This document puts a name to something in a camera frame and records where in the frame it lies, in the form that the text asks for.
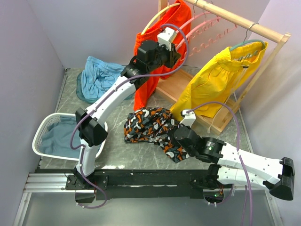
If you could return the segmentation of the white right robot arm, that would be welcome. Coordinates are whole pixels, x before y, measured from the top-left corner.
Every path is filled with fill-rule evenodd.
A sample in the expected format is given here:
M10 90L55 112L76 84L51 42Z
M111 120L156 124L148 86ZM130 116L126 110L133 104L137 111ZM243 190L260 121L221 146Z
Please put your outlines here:
M209 163L201 178L191 183L214 190L222 185L261 187L281 200L294 196L294 162L291 158L272 159L256 155L214 137L200 137L188 126L178 126L171 135L190 157Z

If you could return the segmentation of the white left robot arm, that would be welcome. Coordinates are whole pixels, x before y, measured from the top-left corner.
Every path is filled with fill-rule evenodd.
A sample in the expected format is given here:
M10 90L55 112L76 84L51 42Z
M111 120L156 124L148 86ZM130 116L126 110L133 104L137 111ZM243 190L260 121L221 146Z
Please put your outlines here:
M108 116L152 76L152 71L162 66L173 68L180 57L169 41L143 41L109 90L91 106L76 111L80 156L73 174L81 188L89 189L93 185L96 154L108 136L104 127Z

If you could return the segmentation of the camouflage orange black shorts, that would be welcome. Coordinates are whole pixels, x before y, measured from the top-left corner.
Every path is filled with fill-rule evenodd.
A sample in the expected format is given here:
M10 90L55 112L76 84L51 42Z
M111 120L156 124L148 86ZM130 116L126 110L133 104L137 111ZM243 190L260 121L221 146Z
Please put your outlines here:
M158 145L173 162L179 163L190 155L173 139L180 127L170 110L163 107L144 107L129 113L124 124L125 143Z

